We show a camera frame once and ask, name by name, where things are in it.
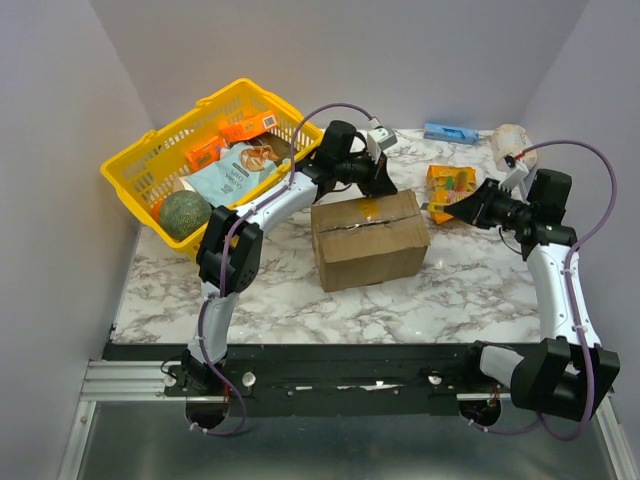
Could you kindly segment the yellow utility knife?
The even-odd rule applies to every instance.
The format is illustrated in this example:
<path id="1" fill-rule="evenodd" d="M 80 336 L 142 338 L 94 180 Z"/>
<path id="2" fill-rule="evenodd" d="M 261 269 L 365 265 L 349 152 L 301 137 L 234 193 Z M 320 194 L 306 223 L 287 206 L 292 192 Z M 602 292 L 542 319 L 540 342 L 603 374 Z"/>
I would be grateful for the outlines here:
<path id="1" fill-rule="evenodd" d="M 446 204 L 444 203 L 423 203 L 421 209 L 430 213 L 444 213 Z"/>

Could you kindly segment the brown cardboard express box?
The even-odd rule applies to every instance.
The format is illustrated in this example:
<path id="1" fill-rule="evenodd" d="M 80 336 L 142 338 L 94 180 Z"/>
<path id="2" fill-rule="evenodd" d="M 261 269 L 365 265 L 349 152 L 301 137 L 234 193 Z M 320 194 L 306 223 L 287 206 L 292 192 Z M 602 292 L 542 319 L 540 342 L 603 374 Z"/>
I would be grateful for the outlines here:
<path id="1" fill-rule="evenodd" d="M 412 277 L 430 237 L 415 193 L 402 190 L 311 208 L 312 244 L 326 292 Z"/>

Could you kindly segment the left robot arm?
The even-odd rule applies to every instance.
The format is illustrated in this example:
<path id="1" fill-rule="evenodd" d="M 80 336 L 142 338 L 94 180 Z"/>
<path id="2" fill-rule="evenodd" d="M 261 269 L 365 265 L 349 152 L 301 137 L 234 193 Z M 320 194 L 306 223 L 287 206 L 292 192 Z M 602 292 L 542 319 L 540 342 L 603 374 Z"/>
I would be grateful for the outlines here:
<path id="1" fill-rule="evenodd" d="M 240 393 L 221 362 L 239 295 L 257 276 L 264 237 L 339 183 L 357 185 L 366 198 L 395 194 L 386 152 L 396 142 L 395 132 L 377 120 L 371 120 L 366 133 L 334 120 L 319 145 L 272 189 L 235 210 L 213 209 L 196 256 L 204 301 L 194 339 L 181 360 L 197 393 L 209 395 L 220 386 L 226 393 Z"/>

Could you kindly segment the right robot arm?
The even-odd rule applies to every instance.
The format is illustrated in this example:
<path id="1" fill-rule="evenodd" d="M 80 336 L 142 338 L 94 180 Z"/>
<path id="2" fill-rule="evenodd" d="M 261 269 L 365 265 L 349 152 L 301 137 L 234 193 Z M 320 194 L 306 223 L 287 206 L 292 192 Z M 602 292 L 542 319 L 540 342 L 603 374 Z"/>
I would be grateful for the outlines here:
<path id="1" fill-rule="evenodd" d="M 540 169 L 520 201 L 499 181 L 487 179 L 444 211 L 481 229 L 514 233 L 534 280 L 541 325 L 540 343 L 526 354 L 478 345 L 476 358 L 460 367 L 462 384 L 480 392 L 497 381 L 519 408 L 580 421 L 592 417 L 620 361 L 593 331 L 581 293 L 579 255 L 573 249 L 578 238 L 562 223 L 571 185 L 569 175 Z"/>

